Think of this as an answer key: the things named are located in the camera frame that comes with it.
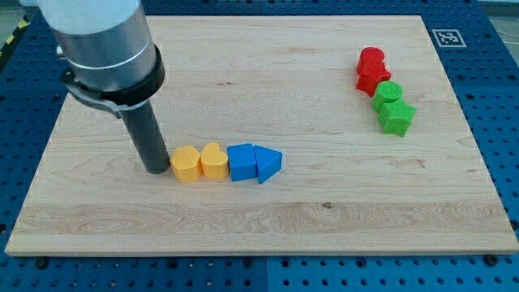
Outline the black wrist flange ring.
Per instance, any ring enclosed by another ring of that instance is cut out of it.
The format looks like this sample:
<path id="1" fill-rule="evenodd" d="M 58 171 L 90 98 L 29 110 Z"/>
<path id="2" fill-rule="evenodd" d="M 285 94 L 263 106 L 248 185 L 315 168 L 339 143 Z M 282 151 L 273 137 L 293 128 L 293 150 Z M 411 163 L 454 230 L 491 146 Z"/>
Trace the black wrist flange ring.
<path id="1" fill-rule="evenodd" d="M 165 66 L 159 48 L 154 45 L 156 61 L 152 71 L 140 82 L 129 87 L 112 92 L 102 92 L 88 88 L 82 84 L 71 69 L 66 69 L 60 75 L 68 92 L 81 104 L 95 110 L 102 110 L 121 118 L 122 111 L 133 110 L 141 106 L 161 87 L 165 80 Z"/>

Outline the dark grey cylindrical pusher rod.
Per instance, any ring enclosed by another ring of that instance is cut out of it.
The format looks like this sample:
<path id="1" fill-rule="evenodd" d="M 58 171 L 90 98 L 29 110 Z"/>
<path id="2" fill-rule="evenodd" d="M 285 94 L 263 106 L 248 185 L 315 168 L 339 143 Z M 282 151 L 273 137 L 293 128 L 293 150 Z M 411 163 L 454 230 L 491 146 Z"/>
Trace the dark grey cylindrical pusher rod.
<path id="1" fill-rule="evenodd" d="M 122 111 L 122 120 L 144 168 L 150 174 L 165 172 L 169 168 L 169 154 L 151 102 L 146 100 Z"/>

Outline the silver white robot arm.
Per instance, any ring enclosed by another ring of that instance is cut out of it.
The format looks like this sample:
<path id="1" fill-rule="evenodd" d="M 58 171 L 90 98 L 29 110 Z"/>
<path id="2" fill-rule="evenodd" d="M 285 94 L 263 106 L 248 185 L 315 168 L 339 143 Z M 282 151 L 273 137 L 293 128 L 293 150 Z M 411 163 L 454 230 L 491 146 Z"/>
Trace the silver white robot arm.
<path id="1" fill-rule="evenodd" d="M 41 13 L 68 67 L 60 80 L 81 104 L 123 120 L 144 168 L 160 174 L 169 154 L 150 99 L 165 80 L 140 0 L 20 0 Z"/>

